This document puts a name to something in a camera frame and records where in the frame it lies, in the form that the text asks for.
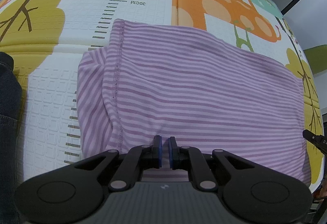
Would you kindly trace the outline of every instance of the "fabric fold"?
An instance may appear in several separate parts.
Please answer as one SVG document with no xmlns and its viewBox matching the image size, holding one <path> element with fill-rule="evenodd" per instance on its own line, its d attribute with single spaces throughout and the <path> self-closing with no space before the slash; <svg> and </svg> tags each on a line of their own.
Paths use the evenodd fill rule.
<svg viewBox="0 0 327 224">
<path fill-rule="evenodd" d="M 159 134 L 310 183 L 301 79 L 200 29 L 116 19 L 109 45 L 80 62 L 77 113 L 86 157 L 126 153 Z M 144 178 L 185 180 L 169 169 L 168 152 L 163 157 L 165 168 Z"/>
</svg>

